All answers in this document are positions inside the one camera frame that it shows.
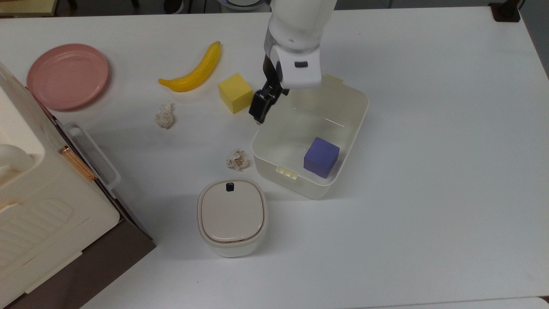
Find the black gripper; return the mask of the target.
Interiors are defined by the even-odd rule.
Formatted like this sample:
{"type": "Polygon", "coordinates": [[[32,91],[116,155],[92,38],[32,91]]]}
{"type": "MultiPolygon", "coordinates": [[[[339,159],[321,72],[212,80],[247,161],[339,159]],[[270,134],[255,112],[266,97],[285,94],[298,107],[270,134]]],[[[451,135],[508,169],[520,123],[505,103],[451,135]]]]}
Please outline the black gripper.
{"type": "Polygon", "coordinates": [[[273,61],[265,55],[262,69],[266,76],[266,82],[262,90],[255,92],[249,107],[249,114],[258,125],[264,123],[267,113],[276,104],[278,98],[281,95],[287,96],[290,93],[289,89],[284,89],[281,86],[283,74],[278,61],[273,64],[273,61]]]}

